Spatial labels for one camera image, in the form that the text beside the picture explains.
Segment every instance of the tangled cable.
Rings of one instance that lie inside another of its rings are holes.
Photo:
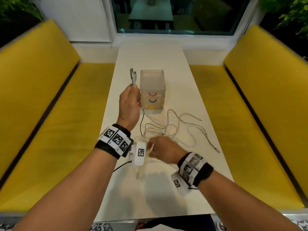
[[[191,115],[189,113],[182,113],[180,116],[178,116],[173,109],[169,109],[167,111],[167,124],[164,124],[161,121],[159,121],[159,120],[157,120],[157,119],[155,119],[153,117],[148,116],[144,112],[144,109],[142,109],[142,111],[143,111],[143,116],[142,116],[142,119],[141,119],[141,122],[140,122],[140,134],[141,134],[141,136],[138,136],[138,138],[141,138],[143,141],[148,142],[149,138],[146,137],[146,134],[147,133],[152,133],[154,136],[168,136],[170,139],[174,140],[177,143],[182,143],[183,145],[185,145],[187,147],[194,147],[197,144],[197,140],[196,140],[195,136],[191,133],[191,131],[189,129],[195,127],[195,128],[199,129],[202,132],[202,134],[206,137],[206,139],[208,140],[208,142],[211,145],[211,147],[214,148],[215,151],[220,153],[220,151],[211,143],[211,141],[209,140],[208,135],[206,133],[206,130],[202,126],[200,126],[198,124],[194,124],[194,123],[188,123],[188,122],[185,122],[185,121],[182,120],[183,116],[190,116],[190,117],[192,117],[192,118],[194,118],[194,119],[196,119],[198,121],[202,121],[200,118],[197,118],[194,115]],[[175,114],[175,116],[178,118],[177,126],[174,125],[174,124],[169,124],[169,113],[171,113],[171,112],[173,112]],[[141,124],[143,122],[144,115],[147,116],[156,125],[154,125],[152,123],[146,123],[145,126],[144,126],[144,132],[142,132],[141,131]],[[176,135],[179,132],[180,123],[183,123],[183,124],[185,124],[187,126],[187,132],[194,139],[195,143],[192,146],[182,142],[181,140],[179,140],[176,137]],[[176,131],[173,134],[170,134],[169,131],[168,131],[168,128],[172,127],[172,126],[176,129]]]

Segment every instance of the clear plastic container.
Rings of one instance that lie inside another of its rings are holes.
[[[140,71],[140,93],[145,110],[163,110],[166,84],[162,69]]]

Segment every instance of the table surface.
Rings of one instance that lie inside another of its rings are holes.
[[[148,0],[137,0],[129,20],[173,21],[170,0],[156,0],[154,6],[149,6]]]
[[[217,153],[201,132],[195,128],[192,128],[191,131],[196,136],[196,146],[183,147],[188,151],[198,152],[215,170],[233,180],[183,50],[176,41],[160,41],[149,38],[147,42],[144,40],[138,42],[128,40],[122,43],[113,73],[101,132],[117,119],[119,95],[131,83],[130,68],[137,71],[137,85],[140,84],[141,69],[164,70],[166,81],[165,107],[161,114],[151,116],[166,123],[167,110],[173,109],[178,114],[188,112],[201,118],[202,121],[193,120],[190,117],[183,119],[203,126],[212,144],[221,153]],[[171,122],[176,123],[176,120],[174,115],[170,116]],[[132,131],[132,138],[135,140],[137,140],[137,136],[140,136],[140,122],[141,118]],[[145,117],[142,129],[144,129],[144,124],[148,122],[150,120]],[[184,125],[180,127],[177,137],[188,144],[193,143]],[[128,157],[121,157],[116,167],[127,161]],[[136,178],[138,167],[131,164],[114,172],[95,222],[210,214],[214,212],[198,190],[191,191],[184,197],[177,192],[171,180],[171,174],[177,171],[175,165],[168,165],[148,157],[145,158],[145,162],[147,163],[140,167],[139,179]]]

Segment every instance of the hand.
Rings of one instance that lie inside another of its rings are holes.
[[[128,129],[130,132],[136,126],[140,117],[141,93],[136,84],[130,84],[120,94],[120,107],[117,124]]]
[[[167,164],[177,164],[188,151],[181,148],[176,142],[166,136],[150,138],[147,149],[153,146],[149,156],[157,158]]]

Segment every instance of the wristband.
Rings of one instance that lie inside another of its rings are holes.
[[[198,186],[207,179],[214,168],[195,152],[187,153],[178,163],[179,174],[189,186]]]
[[[98,137],[98,142],[94,148],[106,151],[116,159],[121,156],[126,157],[134,142],[130,135],[131,133],[126,128],[119,124],[113,124]]]

